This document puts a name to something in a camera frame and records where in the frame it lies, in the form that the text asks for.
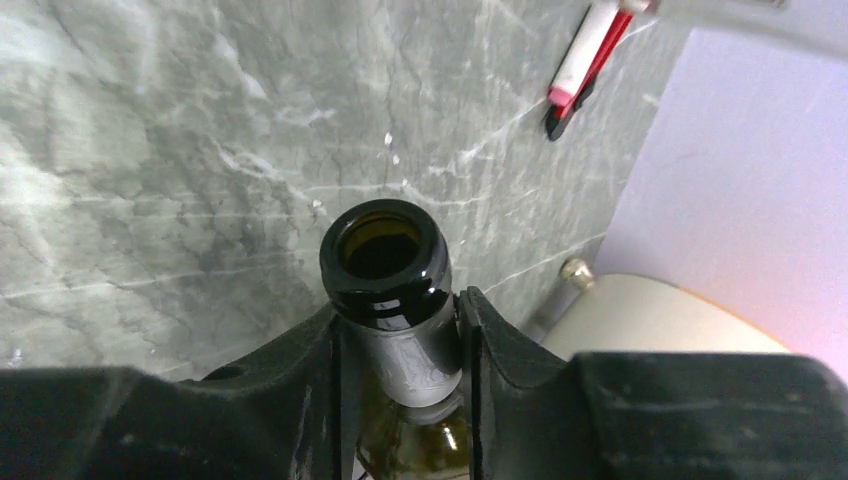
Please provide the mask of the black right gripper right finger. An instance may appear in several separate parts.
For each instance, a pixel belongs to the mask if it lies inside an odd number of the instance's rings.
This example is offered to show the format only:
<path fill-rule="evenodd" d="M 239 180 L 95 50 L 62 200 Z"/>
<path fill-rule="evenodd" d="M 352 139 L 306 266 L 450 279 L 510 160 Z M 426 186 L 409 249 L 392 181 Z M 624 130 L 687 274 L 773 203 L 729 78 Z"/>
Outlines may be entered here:
<path fill-rule="evenodd" d="M 458 298 L 475 479 L 843 479 L 847 389 L 764 354 L 562 360 L 471 287 Z"/>

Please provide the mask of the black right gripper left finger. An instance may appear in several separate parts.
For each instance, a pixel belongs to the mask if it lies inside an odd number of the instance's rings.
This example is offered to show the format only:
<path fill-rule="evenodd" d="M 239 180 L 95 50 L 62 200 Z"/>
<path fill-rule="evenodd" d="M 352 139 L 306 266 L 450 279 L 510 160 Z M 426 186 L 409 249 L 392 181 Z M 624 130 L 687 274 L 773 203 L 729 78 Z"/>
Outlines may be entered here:
<path fill-rule="evenodd" d="M 1 374 L 5 479 L 338 479 L 329 307 L 200 380 L 130 367 Z"/>

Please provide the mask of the silver necked green wine bottle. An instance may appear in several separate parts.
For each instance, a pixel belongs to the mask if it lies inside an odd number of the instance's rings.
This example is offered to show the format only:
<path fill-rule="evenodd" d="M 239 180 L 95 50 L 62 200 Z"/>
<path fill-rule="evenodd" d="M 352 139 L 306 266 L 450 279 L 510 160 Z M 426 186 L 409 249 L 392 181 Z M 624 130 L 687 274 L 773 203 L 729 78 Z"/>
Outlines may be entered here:
<path fill-rule="evenodd" d="M 446 240 L 419 206 L 377 199 L 321 244 L 322 282 L 366 357 L 355 456 L 373 479 L 467 479 L 462 345 Z"/>

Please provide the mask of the black capped clear bottle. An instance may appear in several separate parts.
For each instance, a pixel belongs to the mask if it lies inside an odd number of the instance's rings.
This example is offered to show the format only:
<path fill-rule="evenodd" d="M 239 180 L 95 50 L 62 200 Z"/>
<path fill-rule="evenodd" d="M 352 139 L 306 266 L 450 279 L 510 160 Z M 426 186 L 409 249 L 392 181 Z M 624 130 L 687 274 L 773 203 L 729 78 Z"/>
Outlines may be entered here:
<path fill-rule="evenodd" d="M 845 1 L 620 1 L 624 10 L 768 38 L 794 49 L 847 60 Z"/>

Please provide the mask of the cream cylindrical appliance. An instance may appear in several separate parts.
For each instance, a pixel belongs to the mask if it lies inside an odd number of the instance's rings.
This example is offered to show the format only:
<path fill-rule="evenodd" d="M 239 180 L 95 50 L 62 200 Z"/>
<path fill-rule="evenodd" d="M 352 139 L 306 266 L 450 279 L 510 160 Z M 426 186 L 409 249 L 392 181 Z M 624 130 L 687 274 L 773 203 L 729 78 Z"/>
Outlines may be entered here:
<path fill-rule="evenodd" d="M 580 258 L 560 277 L 577 290 L 538 341 L 569 360 L 580 352 L 789 353 L 785 344 L 684 288 L 635 274 L 596 276 Z"/>

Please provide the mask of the red utility knife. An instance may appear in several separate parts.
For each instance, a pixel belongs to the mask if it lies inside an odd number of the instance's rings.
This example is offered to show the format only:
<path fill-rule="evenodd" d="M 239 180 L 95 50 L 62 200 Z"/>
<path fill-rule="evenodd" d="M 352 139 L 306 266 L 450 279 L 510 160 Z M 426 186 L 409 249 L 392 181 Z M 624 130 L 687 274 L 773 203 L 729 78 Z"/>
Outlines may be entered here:
<path fill-rule="evenodd" d="M 544 118 L 544 130 L 549 141 L 557 141 L 569 126 L 573 116 L 582 108 L 584 102 L 592 95 L 598 75 L 601 73 L 609 57 L 619 44 L 624 33 L 633 19 L 633 15 L 623 10 L 619 4 L 619 12 L 613 21 L 601 48 L 592 62 L 589 74 L 581 86 L 577 96 L 565 107 L 556 106 L 549 102 L 549 109 Z"/>

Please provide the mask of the white marker pen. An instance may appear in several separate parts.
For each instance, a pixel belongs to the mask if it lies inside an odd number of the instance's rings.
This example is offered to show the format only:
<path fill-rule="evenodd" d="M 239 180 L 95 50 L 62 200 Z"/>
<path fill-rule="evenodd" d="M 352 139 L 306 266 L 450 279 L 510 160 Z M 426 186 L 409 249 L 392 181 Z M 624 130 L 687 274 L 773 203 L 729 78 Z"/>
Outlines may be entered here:
<path fill-rule="evenodd" d="M 550 85 L 551 104 L 565 107 L 577 96 L 618 12 L 618 1 L 596 1 L 589 6 Z"/>

